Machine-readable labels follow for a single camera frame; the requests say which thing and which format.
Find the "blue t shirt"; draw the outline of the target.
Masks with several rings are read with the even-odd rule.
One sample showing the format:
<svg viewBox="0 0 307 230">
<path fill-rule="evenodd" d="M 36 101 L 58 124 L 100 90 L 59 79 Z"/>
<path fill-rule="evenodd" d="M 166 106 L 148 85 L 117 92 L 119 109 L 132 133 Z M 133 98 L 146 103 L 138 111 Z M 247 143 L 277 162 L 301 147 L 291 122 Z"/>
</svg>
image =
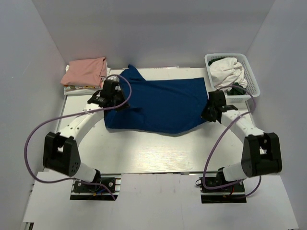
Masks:
<svg viewBox="0 0 307 230">
<path fill-rule="evenodd" d="M 120 86 L 130 107 L 105 112 L 108 129 L 134 129 L 178 135 L 203 124 L 208 95 L 203 77 L 146 80 L 132 65 L 121 72 Z"/>
</svg>

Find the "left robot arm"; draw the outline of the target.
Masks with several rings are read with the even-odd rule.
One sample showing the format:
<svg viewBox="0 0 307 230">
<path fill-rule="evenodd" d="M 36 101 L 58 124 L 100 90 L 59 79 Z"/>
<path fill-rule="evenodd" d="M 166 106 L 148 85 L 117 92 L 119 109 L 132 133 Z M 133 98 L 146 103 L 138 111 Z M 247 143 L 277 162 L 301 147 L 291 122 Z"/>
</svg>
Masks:
<svg viewBox="0 0 307 230">
<path fill-rule="evenodd" d="M 79 144 L 107 110 L 129 107 L 124 92 L 116 80 L 105 80 L 103 88 L 87 101 L 81 113 L 57 133 L 48 133 L 44 142 L 43 166 L 75 180 L 84 181 L 90 191 L 101 187 L 100 172 L 81 162 Z"/>
</svg>

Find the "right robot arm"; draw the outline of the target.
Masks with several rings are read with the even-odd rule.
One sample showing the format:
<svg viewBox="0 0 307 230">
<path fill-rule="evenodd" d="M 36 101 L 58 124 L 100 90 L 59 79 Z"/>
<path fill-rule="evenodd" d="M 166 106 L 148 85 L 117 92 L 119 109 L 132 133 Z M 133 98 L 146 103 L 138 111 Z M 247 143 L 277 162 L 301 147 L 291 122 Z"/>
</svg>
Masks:
<svg viewBox="0 0 307 230">
<path fill-rule="evenodd" d="M 222 90 L 209 92 L 209 99 L 201 114 L 209 122 L 219 122 L 225 130 L 214 144 L 209 158 L 227 131 L 231 131 L 242 142 L 241 161 L 220 168 L 213 184 L 205 176 L 209 163 L 206 162 L 202 177 L 202 186 L 206 190 L 228 191 L 235 184 L 251 177 L 279 173 L 282 170 L 282 158 L 279 137 L 275 133 L 266 133 L 245 119 L 234 105 L 228 105 Z"/>
</svg>

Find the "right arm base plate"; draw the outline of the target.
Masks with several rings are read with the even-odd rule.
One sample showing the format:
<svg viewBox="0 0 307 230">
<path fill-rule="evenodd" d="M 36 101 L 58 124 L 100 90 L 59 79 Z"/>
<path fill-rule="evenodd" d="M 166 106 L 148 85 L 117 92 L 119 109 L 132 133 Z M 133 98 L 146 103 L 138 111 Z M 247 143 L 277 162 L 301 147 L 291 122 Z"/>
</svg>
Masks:
<svg viewBox="0 0 307 230">
<path fill-rule="evenodd" d="M 196 180 L 195 185 L 200 188 L 202 204 L 234 204 L 247 202 L 245 188 L 242 182 L 227 188 L 209 190 L 203 186 L 202 177 L 200 177 Z"/>
</svg>

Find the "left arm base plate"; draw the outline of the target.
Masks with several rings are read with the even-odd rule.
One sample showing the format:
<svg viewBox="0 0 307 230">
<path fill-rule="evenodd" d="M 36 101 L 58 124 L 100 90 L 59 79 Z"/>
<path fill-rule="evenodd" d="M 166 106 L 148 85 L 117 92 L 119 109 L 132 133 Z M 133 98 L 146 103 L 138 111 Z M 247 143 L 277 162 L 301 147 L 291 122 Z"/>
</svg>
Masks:
<svg viewBox="0 0 307 230">
<path fill-rule="evenodd" d="M 115 201 L 120 192 L 121 178 L 121 174 L 102 174 L 100 185 L 85 185 L 74 181 L 70 200 Z"/>
</svg>

